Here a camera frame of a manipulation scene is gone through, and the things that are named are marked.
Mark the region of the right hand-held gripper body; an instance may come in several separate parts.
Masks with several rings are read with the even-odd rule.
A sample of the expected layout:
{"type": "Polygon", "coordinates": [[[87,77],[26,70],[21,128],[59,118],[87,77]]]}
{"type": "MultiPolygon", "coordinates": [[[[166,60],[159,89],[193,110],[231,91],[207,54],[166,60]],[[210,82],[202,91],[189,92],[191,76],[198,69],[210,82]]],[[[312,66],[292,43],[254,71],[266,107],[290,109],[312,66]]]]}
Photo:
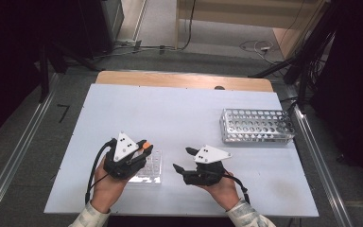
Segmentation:
{"type": "Polygon", "coordinates": [[[196,169],[186,170],[188,175],[183,177],[184,182],[207,186],[219,183],[225,174],[222,161],[231,158],[231,153],[209,145],[204,145],[198,151],[198,154],[193,156],[196,169]]]}

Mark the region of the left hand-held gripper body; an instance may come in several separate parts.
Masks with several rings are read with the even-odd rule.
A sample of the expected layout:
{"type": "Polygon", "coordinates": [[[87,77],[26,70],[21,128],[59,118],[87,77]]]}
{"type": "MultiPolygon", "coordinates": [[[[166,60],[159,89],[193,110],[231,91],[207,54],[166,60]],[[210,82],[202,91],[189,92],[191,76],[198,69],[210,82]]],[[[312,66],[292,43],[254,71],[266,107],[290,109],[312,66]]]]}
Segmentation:
{"type": "Polygon", "coordinates": [[[115,145],[106,153],[104,169],[114,179],[126,180],[135,175],[147,162],[131,161],[133,154],[138,150],[137,142],[134,142],[123,131],[118,134],[115,145]]]}

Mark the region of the clear plastic well plate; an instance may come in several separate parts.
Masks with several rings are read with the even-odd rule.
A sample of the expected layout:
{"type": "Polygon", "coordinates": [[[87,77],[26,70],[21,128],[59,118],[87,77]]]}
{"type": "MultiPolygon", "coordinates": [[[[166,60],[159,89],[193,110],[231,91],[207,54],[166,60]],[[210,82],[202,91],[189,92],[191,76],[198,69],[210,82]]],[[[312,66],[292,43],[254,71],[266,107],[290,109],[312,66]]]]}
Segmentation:
{"type": "Polygon", "coordinates": [[[131,183],[160,184],[162,182],[162,157],[160,150],[154,150],[146,158],[147,162],[131,179],[131,183]]]}

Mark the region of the metal tube rack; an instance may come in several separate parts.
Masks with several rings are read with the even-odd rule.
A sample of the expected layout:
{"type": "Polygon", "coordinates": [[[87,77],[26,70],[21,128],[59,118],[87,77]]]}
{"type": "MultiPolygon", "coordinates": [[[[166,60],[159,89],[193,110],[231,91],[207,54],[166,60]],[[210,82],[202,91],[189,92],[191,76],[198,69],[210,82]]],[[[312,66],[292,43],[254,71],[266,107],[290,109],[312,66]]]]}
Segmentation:
{"type": "Polygon", "coordinates": [[[287,143],[296,134],[288,113],[281,110],[224,109],[219,124],[224,143],[287,143]]]}

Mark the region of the person's right hand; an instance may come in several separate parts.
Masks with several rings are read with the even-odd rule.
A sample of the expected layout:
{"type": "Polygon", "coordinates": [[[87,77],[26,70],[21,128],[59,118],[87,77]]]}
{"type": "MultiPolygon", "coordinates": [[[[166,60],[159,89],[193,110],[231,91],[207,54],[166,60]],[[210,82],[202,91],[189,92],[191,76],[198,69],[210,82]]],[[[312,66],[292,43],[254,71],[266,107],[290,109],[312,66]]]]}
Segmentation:
{"type": "Polygon", "coordinates": [[[223,177],[219,183],[211,186],[200,186],[200,188],[207,191],[225,211],[231,210],[240,201],[235,182],[231,179],[231,176],[233,176],[232,172],[228,172],[226,177],[223,177]]]}

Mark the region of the person's left hand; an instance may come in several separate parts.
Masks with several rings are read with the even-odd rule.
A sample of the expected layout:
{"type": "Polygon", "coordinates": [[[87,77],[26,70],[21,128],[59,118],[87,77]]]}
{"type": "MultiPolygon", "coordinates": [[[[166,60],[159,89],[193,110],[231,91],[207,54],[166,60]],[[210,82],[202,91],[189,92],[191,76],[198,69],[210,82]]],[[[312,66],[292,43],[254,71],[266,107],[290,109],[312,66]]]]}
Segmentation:
{"type": "Polygon", "coordinates": [[[104,169],[105,158],[95,170],[95,185],[90,204],[100,213],[108,214],[119,200],[129,180],[114,179],[104,169]]]}

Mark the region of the dark grey cabinet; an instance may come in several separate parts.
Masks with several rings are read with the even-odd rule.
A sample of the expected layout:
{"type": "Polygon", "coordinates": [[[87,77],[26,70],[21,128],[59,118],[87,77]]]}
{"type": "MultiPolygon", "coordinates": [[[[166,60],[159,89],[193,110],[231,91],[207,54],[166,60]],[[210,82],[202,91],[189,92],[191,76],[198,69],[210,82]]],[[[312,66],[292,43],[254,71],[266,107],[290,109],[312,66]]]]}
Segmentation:
{"type": "Polygon", "coordinates": [[[112,52],[124,21],[121,0],[78,0],[81,27],[86,35],[86,56],[112,52]]]}

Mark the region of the light wooden furniture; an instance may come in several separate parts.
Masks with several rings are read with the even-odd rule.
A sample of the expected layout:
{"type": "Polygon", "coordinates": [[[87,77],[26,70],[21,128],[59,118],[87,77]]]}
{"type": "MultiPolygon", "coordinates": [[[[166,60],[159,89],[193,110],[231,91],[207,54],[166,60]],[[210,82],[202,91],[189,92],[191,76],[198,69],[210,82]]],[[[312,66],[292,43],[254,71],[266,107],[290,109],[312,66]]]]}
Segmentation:
{"type": "Polygon", "coordinates": [[[283,56],[292,57],[329,8],[330,0],[177,0],[174,46],[179,45],[179,21],[272,27],[283,56]]]}

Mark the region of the aluminium floor rail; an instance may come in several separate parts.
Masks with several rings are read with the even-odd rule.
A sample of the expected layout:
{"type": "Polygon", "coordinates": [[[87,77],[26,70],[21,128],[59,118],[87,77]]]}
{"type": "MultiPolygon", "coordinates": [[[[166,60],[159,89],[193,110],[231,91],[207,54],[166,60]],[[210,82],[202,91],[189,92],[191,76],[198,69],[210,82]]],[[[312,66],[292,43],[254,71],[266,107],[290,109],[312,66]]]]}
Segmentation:
{"type": "Polygon", "coordinates": [[[54,73],[49,81],[51,90],[46,95],[46,98],[38,104],[35,112],[33,113],[31,119],[26,125],[22,136],[16,144],[16,147],[12,150],[9,160],[5,164],[3,170],[0,173],[0,203],[4,198],[9,185],[17,172],[18,167],[22,163],[28,147],[34,138],[34,135],[39,128],[45,113],[47,112],[50,103],[57,91],[57,87],[61,82],[62,76],[58,73],[54,73]]]}
{"type": "Polygon", "coordinates": [[[325,191],[327,200],[335,215],[338,227],[354,227],[350,215],[346,209],[345,203],[340,196],[332,174],[325,163],[320,147],[312,132],[305,113],[302,113],[298,106],[293,108],[293,113],[296,116],[303,138],[311,154],[315,168],[319,174],[320,181],[325,191]]]}

